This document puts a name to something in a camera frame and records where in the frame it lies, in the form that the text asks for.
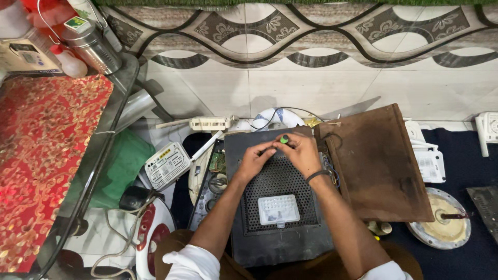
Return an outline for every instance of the metal canister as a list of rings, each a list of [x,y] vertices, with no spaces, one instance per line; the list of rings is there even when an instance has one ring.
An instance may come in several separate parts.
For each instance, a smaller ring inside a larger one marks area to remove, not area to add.
[[[91,24],[88,29],[81,33],[66,29],[62,32],[62,39],[99,73],[116,72],[123,62],[104,37],[102,29],[93,21],[88,21]]]

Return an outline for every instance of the cardboard box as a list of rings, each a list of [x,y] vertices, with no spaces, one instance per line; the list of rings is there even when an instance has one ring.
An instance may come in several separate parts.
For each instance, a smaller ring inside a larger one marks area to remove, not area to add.
[[[62,73],[50,38],[32,28],[23,37],[0,39],[0,68],[9,74]]]

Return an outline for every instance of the brown trousers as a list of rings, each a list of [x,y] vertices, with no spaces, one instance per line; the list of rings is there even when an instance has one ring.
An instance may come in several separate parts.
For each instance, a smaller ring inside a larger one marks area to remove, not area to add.
[[[154,265],[157,280],[164,280],[169,273],[171,264],[162,262],[162,256],[169,252],[183,249],[192,238],[193,231],[176,230],[171,233],[156,249]],[[398,245],[380,241],[391,259],[398,263],[401,269],[409,273],[414,280],[422,280],[422,270],[417,260],[405,249]],[[220,280],[248,280],[252,275],[237,264],[227,253],[220,260]],[[334,279],[348,280],[349,276],[344,268],[337,251],[325,253],[314,260],[296,262],[296,264],[271,273],[267,280],[282,279]]]

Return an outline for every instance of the man's left hand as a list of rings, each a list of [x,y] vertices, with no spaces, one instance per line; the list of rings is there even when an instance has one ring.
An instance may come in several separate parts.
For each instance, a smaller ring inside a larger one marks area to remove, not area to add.
[[[266,161],[275,154],[276,149],[272,144],[273,141],[270,141],[247,148],[233,179],[241,179],[245,184],[248,184],[261,171]],[[266,148],[268,150],[260,156],[259,154]]]

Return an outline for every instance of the red cloth with gold pattern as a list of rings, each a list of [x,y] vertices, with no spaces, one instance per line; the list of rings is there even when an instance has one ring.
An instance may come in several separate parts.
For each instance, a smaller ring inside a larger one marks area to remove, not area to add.
[[[28,272],[113,90],[103,75],[0,90],[0,273]]]

